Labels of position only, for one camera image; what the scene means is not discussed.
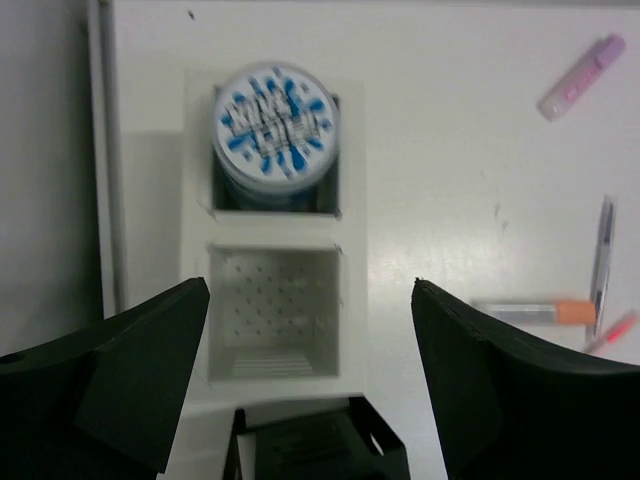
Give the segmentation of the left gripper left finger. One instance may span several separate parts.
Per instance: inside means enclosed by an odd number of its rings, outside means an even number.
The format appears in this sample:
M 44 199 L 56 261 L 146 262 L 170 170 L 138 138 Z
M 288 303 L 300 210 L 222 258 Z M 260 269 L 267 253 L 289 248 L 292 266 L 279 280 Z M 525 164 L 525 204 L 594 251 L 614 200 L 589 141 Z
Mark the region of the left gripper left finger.
M 167 469 L 210 293 L 201 277 L 1 358 L 4 479 L 154 479 Z

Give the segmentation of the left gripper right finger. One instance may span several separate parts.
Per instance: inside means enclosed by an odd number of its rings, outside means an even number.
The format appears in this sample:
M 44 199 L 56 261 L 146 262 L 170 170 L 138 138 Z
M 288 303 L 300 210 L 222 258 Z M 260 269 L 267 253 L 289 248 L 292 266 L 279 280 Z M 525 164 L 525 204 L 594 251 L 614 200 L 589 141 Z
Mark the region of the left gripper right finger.
M 542 340 L 417 280 L 412 317 L 451 479 L 635 479 L 639 369 Z

